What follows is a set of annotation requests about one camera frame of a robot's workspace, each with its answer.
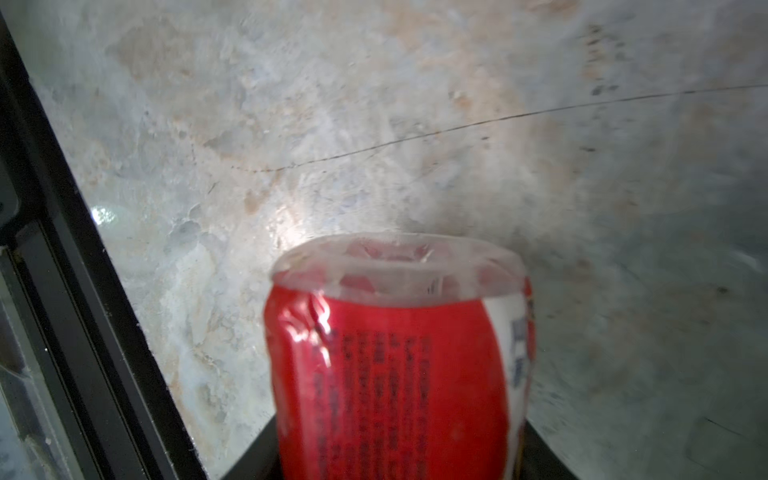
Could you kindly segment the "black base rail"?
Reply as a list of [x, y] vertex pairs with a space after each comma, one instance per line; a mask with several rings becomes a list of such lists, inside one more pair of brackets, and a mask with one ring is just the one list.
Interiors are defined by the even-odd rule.
[[1, 379], [8, 437], [45, 476], [205, 475], [8, 29]]

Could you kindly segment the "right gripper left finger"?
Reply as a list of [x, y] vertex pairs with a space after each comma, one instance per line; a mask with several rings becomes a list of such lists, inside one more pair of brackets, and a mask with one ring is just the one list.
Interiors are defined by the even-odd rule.
[[273, 416], [223, 480], [282, 480], [277, 418]]

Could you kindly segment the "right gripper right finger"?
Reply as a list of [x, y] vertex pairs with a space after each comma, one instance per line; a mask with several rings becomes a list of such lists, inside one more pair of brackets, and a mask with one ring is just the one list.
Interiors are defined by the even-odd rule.
[[518, 458], [520, 480], [577, 480], [573, 472], [527, 421], [522, 430]]

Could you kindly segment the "red yellow label bottle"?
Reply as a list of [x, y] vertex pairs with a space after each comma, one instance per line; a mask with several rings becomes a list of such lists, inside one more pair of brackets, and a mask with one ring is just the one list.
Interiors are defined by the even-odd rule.
[[535, 359], [518, 254], [414, 233], [284, 253], [264, 309], [288, 479], [516, 479]]

